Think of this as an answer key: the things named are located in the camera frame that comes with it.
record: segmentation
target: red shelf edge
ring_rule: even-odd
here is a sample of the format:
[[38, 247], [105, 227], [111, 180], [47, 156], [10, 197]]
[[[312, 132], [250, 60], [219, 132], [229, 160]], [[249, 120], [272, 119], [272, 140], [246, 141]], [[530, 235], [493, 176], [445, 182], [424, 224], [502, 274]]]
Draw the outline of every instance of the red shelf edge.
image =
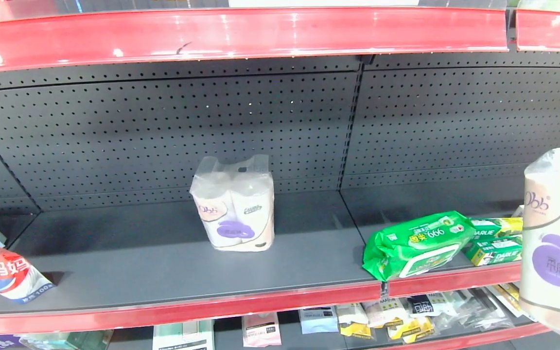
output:
[[378, 300], [379, 281], [90, 311], [0, 315], [0, 334], [84, 332]]
[[389, 281], [388, 294], [391, 298], [400, 298], [509, 283], [519, 281], [521, 271], [522, 264], [520, 262], [513, 262], [475, 268], [462, 268], [454, 271], [425, 273], [408, 279]]
[[507, 50], [504, 9], [198, 9], [0, 22], [0, 71], [123, 62]]
[[560, 51], [560, 12], [518, 9], [516, 36], [520, 51]]
[[520, 337], [534, 336], [536, 334], [549, 332], [550, 330], [541, 323], [527, 324], [515, 328], [495, 330], [491, 332], [481, 332], [468, 336], [452, 337], [422, 343], [404, 344], [382, 348], [381, 350], [459, 350], [473, 348], [486, 344], [509, 341]]

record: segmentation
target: white tissue package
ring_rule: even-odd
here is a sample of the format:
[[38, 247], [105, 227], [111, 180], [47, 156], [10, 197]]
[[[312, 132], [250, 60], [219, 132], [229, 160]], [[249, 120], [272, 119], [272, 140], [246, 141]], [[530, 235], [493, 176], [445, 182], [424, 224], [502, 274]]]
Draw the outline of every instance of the white tissue package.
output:
[[204, 157], [189, 190], [214, 248], [260, 252], [274, 241], [274, 181], [269, 156], [235, 164]]
[[560, 148], [525, 170], [520, 306], [560, 333]]

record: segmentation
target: toilet paper package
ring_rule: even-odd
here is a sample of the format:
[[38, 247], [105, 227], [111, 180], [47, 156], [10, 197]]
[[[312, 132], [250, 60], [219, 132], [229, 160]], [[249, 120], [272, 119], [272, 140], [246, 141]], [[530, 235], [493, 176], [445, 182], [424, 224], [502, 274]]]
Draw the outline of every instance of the toilet paper package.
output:
[[16, 303], [32, 301], [54, 285], [17, 253], [0, 248], [0, 294]]
[[560, 334], [560, 148], [525, 170], [520, 306]]
[[274, 240], [274, 182], [269, 156], [235, 164], [204, 157], [189, 190], [217, 250], [260, 252]]

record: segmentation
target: green wet wipes package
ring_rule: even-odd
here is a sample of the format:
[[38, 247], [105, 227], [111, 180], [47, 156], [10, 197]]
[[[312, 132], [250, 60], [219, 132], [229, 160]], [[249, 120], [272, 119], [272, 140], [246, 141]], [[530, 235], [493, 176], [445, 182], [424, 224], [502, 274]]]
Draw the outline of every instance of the green wet wipes package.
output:
[[449, 262], [474, 234], [462, 214], [435, 213], [375, 232], [362, 266], [381, 281], [418, 275]]

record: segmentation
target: wet wipes package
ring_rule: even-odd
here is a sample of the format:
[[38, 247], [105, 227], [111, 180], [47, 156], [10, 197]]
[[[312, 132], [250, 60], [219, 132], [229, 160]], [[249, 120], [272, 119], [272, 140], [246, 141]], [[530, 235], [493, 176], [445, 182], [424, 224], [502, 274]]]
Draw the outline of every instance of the wet wipes package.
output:
[[456, 211], [390, 226], [371, 236], [362, 266], [381, 281], [419, 275], [453, 259], [474, 233]]
[[16, 303], [32, 301], [54, 285], [17, 253], [0, 248], [0, 294]]
[[299, 311], [302, 334], [338, 332], [338, 317], [334, 306], [302, 309]]

